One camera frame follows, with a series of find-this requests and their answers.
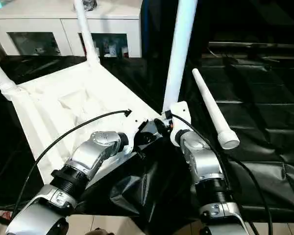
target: cable plug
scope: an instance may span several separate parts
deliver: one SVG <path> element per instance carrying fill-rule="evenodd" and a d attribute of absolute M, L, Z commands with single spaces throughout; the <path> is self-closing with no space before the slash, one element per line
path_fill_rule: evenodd
<path fill-rule="evenodd" d="M 167 110 L 163 112 L 161 116 L 164 120 L 172 119 L 172 112 L 171 110 Z"/>
<path fill-rule="evenodd" d="M 128 117 L 131 114 L 132 110 L 128 109 L 124 112 L 124 115 Z"/>

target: white pvc pipe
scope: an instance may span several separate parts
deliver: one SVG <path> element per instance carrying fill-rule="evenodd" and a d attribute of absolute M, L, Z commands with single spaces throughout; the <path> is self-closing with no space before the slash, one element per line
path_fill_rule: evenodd
<path fill-rule="evenodd" d="M 178 100 L 196 6 L 197 0 L 178 1 L 163 112 Z"/>
<path fill-rule="evenodd" d="M 8 78 L 8 76 L 5 74 L 5 72 L 0 67 L 0 90 L 1 90 L 2 94 L 8 100 L 10 100 L 7 92 L 14 90 L 16 88 L 17 88 L 17 86 L 15 85 L 15 83 L 10 78 Z"/>
<path fill-rule="evenodd" d="M 223 149 L 232 149 L 240 144 L 240 140 L 227 124 L 216 101 L 212 97 L 204 79 L 198 69 L 193 69 L 193 75 L 198 85 L 201 96 L 206 104 L 209 115 L 218 133 L 218 141 Z"/>
<path fill-rule="evenodd" d="M 90 63 L 100 63 L 99 57 L 96 54 L 92 35 L 89 31 L 83 0 L 74 0 L 75 10 L 79 22 L 79 27 L 82 33 L 84 45 L 86 48 L 86 57 Z"/>

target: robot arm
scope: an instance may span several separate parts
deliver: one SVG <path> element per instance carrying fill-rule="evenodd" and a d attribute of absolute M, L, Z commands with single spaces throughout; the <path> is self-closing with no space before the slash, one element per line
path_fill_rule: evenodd
<path fill-rule="evenodd" d="M 171 106 L 171 113 L 191 122 L 186 102 Z M 199 135 L 182 121 L 172 117 L 171 141 L 179 146 L 192 175 L 200 203 L 199 214 L 206 227 L 200 234 L 248 235 L 239 208 L 227 189 L 219 160 Z"/>
<path fill-rule="evenodd" d="M 121 152 L 128 145 L 124 133 L 94 132 L 82 143 L 60 170 L 52 172 L 54 179 L 11 221 L 8 235 L 65 235 L 65 217 L 76 208 L 88 182 L 98 172 L 103 161 Z"/>

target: wrinkled black plastic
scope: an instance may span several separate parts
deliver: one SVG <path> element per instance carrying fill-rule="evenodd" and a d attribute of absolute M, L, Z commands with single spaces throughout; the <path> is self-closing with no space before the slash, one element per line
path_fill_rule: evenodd
<path fill-rule="evenodd" d="M 82 61 L 81 57 L 7 57 L 0 65 L 22 83 Z M 167 75 L 159 61 L 107 59 L 101 63 L 154 110 L 161 111 Z M 218 147 L 216 131 L 191 74 L 194 67 L 241 140 L 238 148 L 225 153 L 244 161 L 255 174 L 273 220 L 294 222 L 294 60 L 187 62 L 179 99 L 188 102 L 192 124 Z M 33 162 L 22 130 L 16 127 L 15 111 L 7 105 L 0 95 L 0 125 L 8 127 L 0 128 L 0 206 L 15 202 Z M 244 215 L 265 220 L 262 202 L 246 172 L 234 163 L 226 164 L 226 169 L 235 199 L 246 209 Z M 179 150 L 162 138 L 90 187 L 77 213 L 129 215 L 151 234 L 169 234 L 198 218 L 198 202 L 190 184 Z M 24 200 L 40 187 L 36 171 Z"/>

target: white pipe end cap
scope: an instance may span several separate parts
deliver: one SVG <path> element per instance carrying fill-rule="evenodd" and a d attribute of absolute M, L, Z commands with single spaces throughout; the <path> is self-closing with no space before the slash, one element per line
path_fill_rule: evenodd
<path fill-rule="evenodd" d="M 239 138 L 231 129 L 219 133 L 218 141 L 223 149 L 236 148 L 240 144 Z"/>

